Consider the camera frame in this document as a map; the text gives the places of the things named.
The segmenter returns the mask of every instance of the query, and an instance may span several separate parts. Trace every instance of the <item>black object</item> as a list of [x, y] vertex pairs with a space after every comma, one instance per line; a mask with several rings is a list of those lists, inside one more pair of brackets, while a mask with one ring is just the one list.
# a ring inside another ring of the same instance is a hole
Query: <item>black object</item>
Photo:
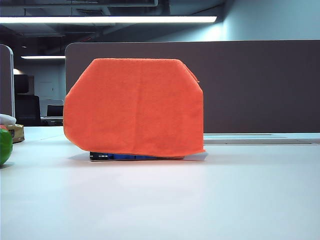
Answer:
[[156, 156], [113, 154], [113, 153], [94, 152], [94, 151], [91, 151], [89, 156], [91, 161], [163, 159], [163, 157], [156, 157]]
[[47, 117], [62, 117], [64, 115], [63, 105], [48, 105], [46, 116]]
[[41, 126], [39, 97], [35, 95], [14, 95], [15, 118], [17, 124]]
[[27, 75], [14, 75], [14, 108], [17, 124], [41, 126], [40, 100], [35, 95], [22, 95], [29, 91]]
[[108, 157], [108, 153], [103, 152], [90, 152], [90, 160], [91, 161], [105, 161], [110, 160]]
[[28, 75], [19, 74], [14, 75], [14, 93], [25, 94], [29, 92]]

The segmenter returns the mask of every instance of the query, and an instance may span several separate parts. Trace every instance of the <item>desk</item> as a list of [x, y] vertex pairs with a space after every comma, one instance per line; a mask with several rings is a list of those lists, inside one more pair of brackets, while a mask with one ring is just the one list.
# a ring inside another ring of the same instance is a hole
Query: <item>desk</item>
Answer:
[[1, 169], [3, 240], [318, 240], [320, 145], [206, 145], [185, 160], [90, 162], [25, 127]]

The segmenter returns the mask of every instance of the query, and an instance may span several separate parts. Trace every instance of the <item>small box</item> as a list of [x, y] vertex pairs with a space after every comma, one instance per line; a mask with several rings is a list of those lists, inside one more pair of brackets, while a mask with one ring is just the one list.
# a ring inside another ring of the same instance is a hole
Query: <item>small box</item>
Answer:
[[24, 126], [21, 124], [7, 126], [9, 133], [12, 136], [12, 142], [19, 143], [25, 140]]

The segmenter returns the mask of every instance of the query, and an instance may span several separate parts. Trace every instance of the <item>computer monitor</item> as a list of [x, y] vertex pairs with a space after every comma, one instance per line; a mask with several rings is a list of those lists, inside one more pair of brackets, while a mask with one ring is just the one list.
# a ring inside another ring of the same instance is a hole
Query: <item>computer monitor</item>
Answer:
[[62, 117], [64, 115], [64, 106], [63, 105], [48, 105], [47, 117]]

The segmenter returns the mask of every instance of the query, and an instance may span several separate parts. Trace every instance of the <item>white cloth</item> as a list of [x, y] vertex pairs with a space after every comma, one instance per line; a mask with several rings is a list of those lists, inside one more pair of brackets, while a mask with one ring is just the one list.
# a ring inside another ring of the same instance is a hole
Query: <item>white cloth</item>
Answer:
[[0, 124], [2, 125], [6, 125], [6, 126], [15, 125], [16, 121], [17, 119], [14, 118], [13, 116], [9, 116], [2, 113], [0, 114]]

